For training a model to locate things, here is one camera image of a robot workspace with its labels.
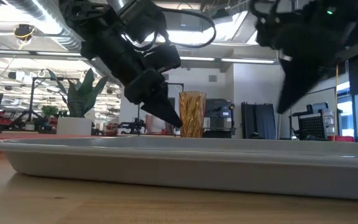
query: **ceiling duct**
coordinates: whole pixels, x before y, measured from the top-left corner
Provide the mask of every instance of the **ceiling duct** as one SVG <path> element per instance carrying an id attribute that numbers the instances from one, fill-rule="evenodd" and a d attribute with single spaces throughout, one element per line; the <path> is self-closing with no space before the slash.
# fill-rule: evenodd
<path id="1" fill-rule="evenodd" d="M 56 43 L 66 48 L 70 52 L 81 51 L 82 38 L 73 32 L 64 21 L 64 18 L 59 10 L 57 0 L 3 0 L 20 10 L 21 12 L 32 16 L 36 21 L 39 21 L 37 28 L 46 34 L 57 34 L 65 37 L 53 37 Z M 109 82 L 119 83 L 119 81 L 111 75 L 110 70 L 102 61 L 89 61 L 89 63 L 104 76 L 109 77 Z"/>

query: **desk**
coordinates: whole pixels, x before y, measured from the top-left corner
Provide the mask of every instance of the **desk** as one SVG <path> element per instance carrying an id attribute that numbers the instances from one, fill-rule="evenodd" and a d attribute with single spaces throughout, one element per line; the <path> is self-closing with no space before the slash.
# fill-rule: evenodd
<path id="1" fill-rule="evenodd" d="M 0 223 L 358 224 L 358 201 L 31 177 L 0 154 Z"/>

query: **wall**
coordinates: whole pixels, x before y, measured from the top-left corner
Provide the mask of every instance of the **wall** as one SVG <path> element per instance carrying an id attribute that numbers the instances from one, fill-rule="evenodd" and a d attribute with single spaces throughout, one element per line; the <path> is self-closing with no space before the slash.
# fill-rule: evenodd
<path id="1" fill-rule="evenodd" d="M 167 82 L 184 83 L 185 91 L 202 91 L 207 98 L 226 98 L 225 73 L 221 73 L 217 68 L 177 68 L 165 72 L 169 75 Z M 217 82 L 209 82 L 209 76 L 216 75 Z M 168 97 L 174 97 L 175 110 L 179 114 L 178 93 L 181 86 L 169 86 Z M 145 120 L 146 112 L 140 111 L 140 118 Z M 121 112 L 119 122 L 132 122 L 137 117 L 137 106 L 130 103 L 126 98 L 121 99 Z"/>
<path id="2" fill-rule="evenodd" d="M 347 74 L 340 75 L 338 77 L 338 85 L 349 81 Z M 294 106 L 292 106 L 292 113 L 306 111 L 306 105 L 312 103 L 328 102 L 328 106 L 331 110 L 335 109 L 335 78 L 330 78 L 318 83 L 312 90 L 309 91 L 309 95 L 304 96 Z M 290 110 L 281 115 L 281 127 L 280 137 L 290 137 L 290 120 L 288 119 Z M 293 128 L 298 129 L 298 121 L 293 118 Z"/>
<path id="3" fill-rule="evenodd" d="M 282 80 L 279 65 L 234 64 L 234 123 L 237 128 L 234 138 L 242 138 L 241 103 L 271 103 L 276 110 Z"/>

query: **textured glass cup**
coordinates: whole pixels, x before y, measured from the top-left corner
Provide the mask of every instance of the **textured glass cup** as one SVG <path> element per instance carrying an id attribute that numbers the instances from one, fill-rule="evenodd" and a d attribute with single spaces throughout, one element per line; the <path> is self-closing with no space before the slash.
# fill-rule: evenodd
<path id="1" fill-rule="evenodd" d="M 183 126 L 180 136 L 183 138 L 202 138 L 204 132 L 206 93 L 184 91 L 179 93 L 180 119 Z"/>

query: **ceiling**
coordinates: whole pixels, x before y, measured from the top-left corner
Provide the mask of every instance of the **ceiling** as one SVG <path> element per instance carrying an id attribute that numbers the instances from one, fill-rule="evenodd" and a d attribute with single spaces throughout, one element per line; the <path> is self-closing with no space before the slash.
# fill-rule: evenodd
<path id="1" fill-rule="evenodd" d="M 98 3 L 121 3 L 124 4 L 125 0 L 92 0 L 93 2 Z M 261 58 L 261 59 L 275 59 L 276 51 L 270 50 L 268 48 L 262 48 L 256 45 L 255 38 L 255 16 L 251 13 L 247 13 L 246 4 L 243 4 L 242 1 L 212 1 L 212 0 L 189 0 L 187 2 L 180 3 L 177 0 L 163 0 L 155 1 L 162 7 L 170 8 L 179 8 L 179 9 L 189 9 L 193 8 L 194 11 L 200 11 L 200 9 L 205 14 L 213 14 L 216 9 L 230 6 L 230 13 L 233 14 L 233 22 L 229 24 L 230 26 L 217 25 L 218 29 L 218 40 L 213 44 L 204 47 L 202 49 L 186 49 L 183 47 L 178 47 L 179 54 L 181 56 L 194 56 L 194 57 L 236 57 L 236 58 Z M 299 7 L 302 7 L 308 0 L 299 0 Z M 261 11 L 267 10 L 269 8 L 268 4 L 260 4 L 258 9 Z M 279 11 L 290 11 L 290 1 L 283 0 Z M 14 35 L 13 30 L 19 24 L 30 24 L 38 28 L 33 38 L 28 44 L 23 45 L 23 42 L 19 41 Z M 17 50 L 21 48 L 22 50 L 34 50 L 34 51 L 51 51 L 51 52 L 67 52 L 67 49 L 64 48 L 61 44 L 58 44 L 52 37 L 58 36 L 58 34 L 53 34 L 54 36 L 48 36 L 42 31 L 47 30 L 39 29 L 40 22 L 36 21 L 32 16 L 23 13 L 22 11 L 10 6 L 2 4 L 0 5 L 0 49 L 5 50 Z M 195 33 L 189 33 L 183 38 L 194 39 Z M 3 72 L 8 65 L 10 64 L 7 71 Z M 227 69 L 228 65 L 226 63 L 219 62 L 195 62 L 195 61 L 184 61 L 182 67 L 186 68 L 220 68 L 222 71 Z M 28 107 L 31 91 L 31 82 L 23 82 L 18 80 L 12 80 L 7 77 L 7 74 L 10 71 L 25 71 L 26 74 L 30 76 L 37 76 L 39 74 L 43 75 L 42 70 L 49 68 L 54 72 L 58 73 L 67 78 L 79 78 L 83 79 L 83 74 L 90 68 L 93 68 L 93 65 L 88 61 L 84 60 L 42 60 L 39 58 L 6 58 L 0 57 L 0 93 L 4 93 L 6 96 L 6 101 L 3 105 L 12 108 L 12 106 L 17 106 L 14 109 L 23 110 Z M 93 68 L 95 73 L 96 81 L 105 76 L 106 71 L 100 70 L 99 68 Z M 12 90 L 6 90 L 6 86 L 10 85 Z M 34 104 L 36 107 L 40 108 L 42 105 L 56 105 L 59 107 L 64 107 L 64 102 L 59 94 L 51 92 L 50 88 L 54 87 L 56 83 L 51 81 L 45 81 L 40 84 L 38 88 L 35 89 L 34 93 Z M 119 102 L 121 97 L 120 89 L 116 85 L 109 85 L 108 87 L 114 88 L 113 94 L 109 95 L 106 93 L 106 90 L 98 97 L 98 102 L 96 104 L 97 112 L 103 114 L 107 113 L 107 109 L 115 108 L 119 109 Z M 17 104 L 17 100 L 21 99 L 21 104 Z"/>

